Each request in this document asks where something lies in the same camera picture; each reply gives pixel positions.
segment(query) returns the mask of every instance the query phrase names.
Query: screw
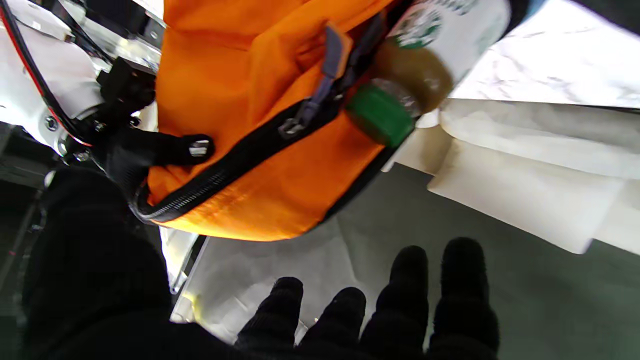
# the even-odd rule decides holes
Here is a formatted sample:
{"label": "screw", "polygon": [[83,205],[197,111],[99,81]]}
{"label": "screw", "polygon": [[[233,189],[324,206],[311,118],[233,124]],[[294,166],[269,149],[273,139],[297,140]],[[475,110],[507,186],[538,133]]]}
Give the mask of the screw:
{"label": "screw", "polygon": [[44,118],[44,122],[47,124],[47,129],[49,131],[58,130],[58,122],[56,121],[56,119],[53,118],[53,116],[48,116]]}
{"label": "screw", "polygon": [[198,140],[191,144],[189,147],[189,153],[194,158],[201,158],[207,154],[207,149],[209,148],[208,140]]}

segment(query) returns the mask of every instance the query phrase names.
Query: zipper pull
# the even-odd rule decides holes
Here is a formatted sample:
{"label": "zipper pull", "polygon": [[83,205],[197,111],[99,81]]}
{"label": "zipper pull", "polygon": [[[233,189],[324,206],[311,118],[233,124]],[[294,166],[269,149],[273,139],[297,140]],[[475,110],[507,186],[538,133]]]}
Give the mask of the zipper pull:
{"label": "zipper pull", "polygon": [[331,91],[333,81],[344,74],[351,39],[335,27],[331,22],[326,26],[326,41],[324,42],[324,62],[322,66],[323,78],[312,97],[302,100],[295,117],[288,118],[278,128],[280,136],[290,139],[307,128],[309,122],[316,116],[320,105]]}

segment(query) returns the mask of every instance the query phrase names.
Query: black zipper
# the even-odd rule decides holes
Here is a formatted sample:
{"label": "black zipper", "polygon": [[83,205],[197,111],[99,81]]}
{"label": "black zipper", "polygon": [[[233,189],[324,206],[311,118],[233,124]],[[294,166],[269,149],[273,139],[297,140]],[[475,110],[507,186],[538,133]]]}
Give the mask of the black zipper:
{"label": "black zipper", "polygon": [[149,189],[146,185],[143,186],[137,192],[133,202],[137,215],[142,219],[157,222],[167,222],[181,217],[272,155],[331,122],[338,115],[343,101],[344,96],[339,96],[335,92],[329,94],[327,100],[322,103],[321,110],[309,125],[294,136],[285,138],[280,134],[278,128],[298,114],[304,101],[288,107],[240,140],[218,162],[169,194],[155,206],[147,203]]}

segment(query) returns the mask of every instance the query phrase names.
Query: hand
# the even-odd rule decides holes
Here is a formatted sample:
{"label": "hand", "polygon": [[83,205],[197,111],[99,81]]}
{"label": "hand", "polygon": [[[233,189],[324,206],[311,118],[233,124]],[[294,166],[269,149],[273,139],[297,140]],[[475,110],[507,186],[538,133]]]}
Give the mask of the hand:
{"label": "hand", "polygon": [[442,299],[436,307],[429,350],[422,344],[429,318],[427,257],[404,248],[394,260],[389,284],[358,340],[365,297],[356,288],[338,292],[298,346],[302,283],[277,280],[271,294],[238,334],[236,348],[276,359],[492,359],[499,346],[498,322],[488,303],[484,255],[474,240],[458,238],[442,260]]}

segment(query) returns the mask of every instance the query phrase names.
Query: orange backpack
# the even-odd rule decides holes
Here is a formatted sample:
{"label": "orange backpack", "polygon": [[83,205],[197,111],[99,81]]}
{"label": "orange backpack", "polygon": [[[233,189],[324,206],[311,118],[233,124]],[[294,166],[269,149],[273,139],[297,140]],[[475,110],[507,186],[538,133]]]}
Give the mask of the orange backpack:
{"label": "orange backpack", "polygon": [[199,234],[274,241],[345,205],[395,151],[344,111],[401,15],[391,2],[166,0],[159,131],[208,135],[215,151],[192,167],[152,167],[137,214]]}

